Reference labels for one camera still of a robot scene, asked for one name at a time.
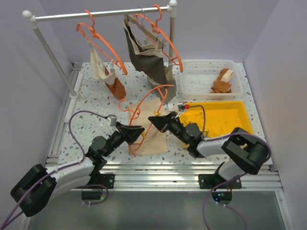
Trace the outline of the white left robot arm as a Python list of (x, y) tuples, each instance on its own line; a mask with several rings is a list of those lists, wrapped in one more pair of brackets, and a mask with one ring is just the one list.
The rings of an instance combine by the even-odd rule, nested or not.
[(109, 138), (97, 136), (88, 152), (80, 160), (52, 167), (33, 166), (11, 190), (11, 196), (22, 212), (31, 217), (47, 203), (77, 187), (95, 188), (100, 182), (99, 171), (106, 165), (106, 157), (121, 144), (133, 144), (144, 132), (142, 126), (127, 126), (116, 122), (116, 130)]

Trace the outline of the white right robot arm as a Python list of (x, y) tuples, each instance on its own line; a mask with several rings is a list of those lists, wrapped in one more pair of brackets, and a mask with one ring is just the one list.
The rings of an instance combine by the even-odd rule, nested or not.
[(258, 174), (272, 154), (264, 140), (239, 127), (225, 136), (205, 138), (196, 123), (184, 126), (176, 112), (150, 116), (148, 120), (161, 133), (170, 132), (186, 144), (188, 153), (195, 159), (221, 154), (229, 157), (227, 162), (219, 165), (214, 174), (205, 176), (203, 180), (209, 187), (225, 188), (243, 175)]

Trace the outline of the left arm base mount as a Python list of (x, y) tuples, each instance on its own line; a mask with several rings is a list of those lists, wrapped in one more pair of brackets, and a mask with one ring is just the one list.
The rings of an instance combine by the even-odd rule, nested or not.
[(86, 201), (102, 201), (106, 197), (107, 189), (113, 189), (115, 175), (112, 173), (98, 174), (82, 187), (81, 198)]

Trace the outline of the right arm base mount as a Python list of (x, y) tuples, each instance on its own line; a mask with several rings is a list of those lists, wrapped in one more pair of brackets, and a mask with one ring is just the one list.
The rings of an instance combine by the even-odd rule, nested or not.
[(233, 160), (222, 162), (214, 174), (199, 174), (200, 189), (210, 189), (215, 202), (228, 205), (232, 200), (232, 189), (241, 189), (239, 178), (244, 171)]

